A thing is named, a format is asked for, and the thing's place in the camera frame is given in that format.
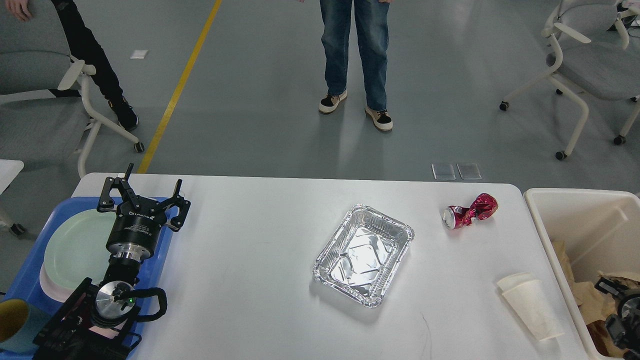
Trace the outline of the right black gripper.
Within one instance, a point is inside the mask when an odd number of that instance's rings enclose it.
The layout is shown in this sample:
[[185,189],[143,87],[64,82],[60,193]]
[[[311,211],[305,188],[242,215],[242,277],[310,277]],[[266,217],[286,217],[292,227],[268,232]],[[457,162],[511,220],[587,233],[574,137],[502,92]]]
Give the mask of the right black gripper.
[[605,321],[605,327],[615,346],[624,350],[638,351],[640,347],[640,292],[626,290],[619,280],[601,276],[594,289],[615,299],[617,313]]

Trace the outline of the standing person's right hand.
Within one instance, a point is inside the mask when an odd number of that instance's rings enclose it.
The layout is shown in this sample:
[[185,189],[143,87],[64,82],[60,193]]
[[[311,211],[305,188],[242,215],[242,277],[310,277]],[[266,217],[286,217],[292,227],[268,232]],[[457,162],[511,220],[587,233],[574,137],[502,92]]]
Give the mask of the standing person's right hand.
[[4,6],[20,22],[29,22],[34,17],[29,10],[28,0],[5,0]]

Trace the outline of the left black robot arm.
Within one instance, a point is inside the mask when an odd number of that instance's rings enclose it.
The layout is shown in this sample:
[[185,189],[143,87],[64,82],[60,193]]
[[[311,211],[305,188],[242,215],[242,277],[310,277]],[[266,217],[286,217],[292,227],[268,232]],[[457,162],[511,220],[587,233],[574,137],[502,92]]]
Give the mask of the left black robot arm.
[[157,321],[167,312],[165,290],[136,288],[138,274],[154,256],[162,228],[178,232],[191,203],[180,193],[181,179],[163,201],[136,194],[132,170],[130,165],[123,176],[105,179],[96,207],[115,213],[103,280],[94,285],[85,278],[37,333],[35,360],[125,360],[142,340],[134,325]]

